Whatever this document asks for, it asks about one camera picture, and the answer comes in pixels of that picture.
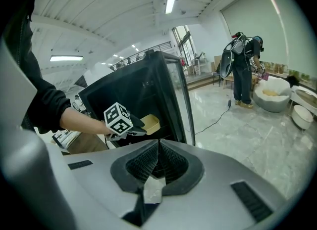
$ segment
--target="backpack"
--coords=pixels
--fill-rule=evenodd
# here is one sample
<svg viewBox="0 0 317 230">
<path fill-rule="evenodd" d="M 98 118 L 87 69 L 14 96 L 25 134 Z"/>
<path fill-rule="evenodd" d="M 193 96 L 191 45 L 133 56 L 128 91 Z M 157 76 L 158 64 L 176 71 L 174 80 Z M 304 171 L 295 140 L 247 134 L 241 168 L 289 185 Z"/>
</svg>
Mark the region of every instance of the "backpack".
<svg viewBox="0 0 317 230">
<path fill-rule="evenodd" d="M 220 63 L 220 76 L 226 78 L 232 71 L 232 65 L 234 62 L 234 54 L 240 55 L 244 52 L 247 37 L 238 32 L 234 36 L 234 39 L 227 44 L 224 48 L 221 63 Z"/>
</svg>

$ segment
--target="white stool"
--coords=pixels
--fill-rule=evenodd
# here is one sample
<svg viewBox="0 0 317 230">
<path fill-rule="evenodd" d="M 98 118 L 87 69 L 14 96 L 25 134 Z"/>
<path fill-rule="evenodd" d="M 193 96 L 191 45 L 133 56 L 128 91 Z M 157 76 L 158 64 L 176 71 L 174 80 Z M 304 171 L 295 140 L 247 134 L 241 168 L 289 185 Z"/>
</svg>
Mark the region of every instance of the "white stool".
<svg viewBox="0 0 317 230">
<path fill-rule="evenodd" d="M 300 128 L 307 130 L 313 121 L 313 116 L 311 113 L 300 105 L 295 105 L 292 112 L 292 118 Z"/>
</svg>

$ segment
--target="jeans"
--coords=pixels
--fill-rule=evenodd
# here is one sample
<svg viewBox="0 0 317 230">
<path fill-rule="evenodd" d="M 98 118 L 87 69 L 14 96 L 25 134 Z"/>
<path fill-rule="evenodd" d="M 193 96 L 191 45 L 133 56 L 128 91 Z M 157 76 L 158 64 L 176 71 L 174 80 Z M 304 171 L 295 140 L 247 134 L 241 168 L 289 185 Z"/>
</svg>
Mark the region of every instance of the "jeans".
<svg viewBox="0 0 317 230">
<path fill-rule="evenodd" d="M 250 66 L 237 66 L 233 64 L 233 96 L 236 100 L 245 104 L 251 103 L 250 90 L 252 86 L 252 74 Z"/>
</svg>

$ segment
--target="shoe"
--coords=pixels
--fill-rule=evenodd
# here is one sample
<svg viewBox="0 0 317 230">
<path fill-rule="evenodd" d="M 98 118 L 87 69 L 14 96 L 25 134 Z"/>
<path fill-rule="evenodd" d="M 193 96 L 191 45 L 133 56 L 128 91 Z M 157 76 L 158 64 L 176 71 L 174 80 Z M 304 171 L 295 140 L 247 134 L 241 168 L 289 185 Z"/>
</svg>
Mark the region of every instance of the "shoe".
<svg viewBox="0 0 317 230">
<path fill-rule="evenodd" d="M 244 102 L 240 102 L 240 106 L 243 107 L 243 108 L 246 108 L 246 109 L 253 109 L 253 104 L 252 103 L 246 104 Z"/>
</svg>

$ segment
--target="window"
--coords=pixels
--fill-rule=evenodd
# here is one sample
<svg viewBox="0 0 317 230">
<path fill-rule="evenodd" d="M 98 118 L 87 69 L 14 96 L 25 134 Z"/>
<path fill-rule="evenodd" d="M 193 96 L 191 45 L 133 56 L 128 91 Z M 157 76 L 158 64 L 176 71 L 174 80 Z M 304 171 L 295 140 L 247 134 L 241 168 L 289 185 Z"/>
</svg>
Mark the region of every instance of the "window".
<svg viewBox="0 0 317 230">
<path fill-rule="evenodd" d="M 186 59 L 187 66 L 192 65 L 194 60 L 194 44 L 193 38 L 190 35 L 190 31 L 187 25 L 178 26 L 173 28 L 173 33 L 178 43 L 180 53 Z"/>
<path fill-rule="evenodd" d="M 176 27 L 176 29 L 177 29 L 177 32 L 178 32 L 178 35 L 180 36 L 180 38 L 183 39 L 184 36 L 186 35 L 185 27 L 179 26 L 179 27 Z"/>
</svg>

